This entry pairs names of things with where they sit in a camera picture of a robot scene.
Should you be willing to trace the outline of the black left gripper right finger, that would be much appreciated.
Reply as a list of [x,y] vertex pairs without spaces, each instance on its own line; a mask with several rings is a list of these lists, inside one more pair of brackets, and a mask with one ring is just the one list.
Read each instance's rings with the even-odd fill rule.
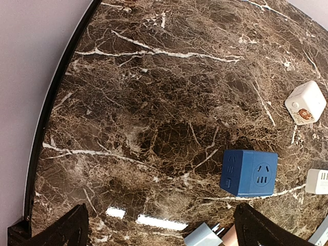
[[247,203],[234,212],[235,230],[240,246],[306,246],[312,243],[286,231]]

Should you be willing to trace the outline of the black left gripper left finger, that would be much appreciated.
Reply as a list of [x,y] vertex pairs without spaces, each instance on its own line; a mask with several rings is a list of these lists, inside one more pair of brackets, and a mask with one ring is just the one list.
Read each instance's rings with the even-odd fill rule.
[[31,223],[25,219],[9,227],[7,245],[86,245],[88,228],[87,207],[78,204],[35,236],[31,236]]

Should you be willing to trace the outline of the pink plug adapter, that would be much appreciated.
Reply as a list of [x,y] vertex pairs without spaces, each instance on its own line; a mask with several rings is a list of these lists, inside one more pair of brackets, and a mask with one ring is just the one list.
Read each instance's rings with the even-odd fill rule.
[[235,225],[233,225],[221,239],[224,246],[239,246]]

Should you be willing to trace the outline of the blue cube socket adapter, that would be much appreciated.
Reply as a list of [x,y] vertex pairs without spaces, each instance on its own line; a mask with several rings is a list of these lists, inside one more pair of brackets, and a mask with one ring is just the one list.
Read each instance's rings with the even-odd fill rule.
[[220,188],[236,197],[274,193],[278,154],[254,150],[225,150]]

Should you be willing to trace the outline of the white universal power strip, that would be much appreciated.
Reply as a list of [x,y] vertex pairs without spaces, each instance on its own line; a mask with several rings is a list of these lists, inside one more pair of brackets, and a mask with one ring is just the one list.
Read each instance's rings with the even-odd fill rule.
[[305,191],[316,195],[327,195],[327,182],[327,170],[309,169],[306,177]]

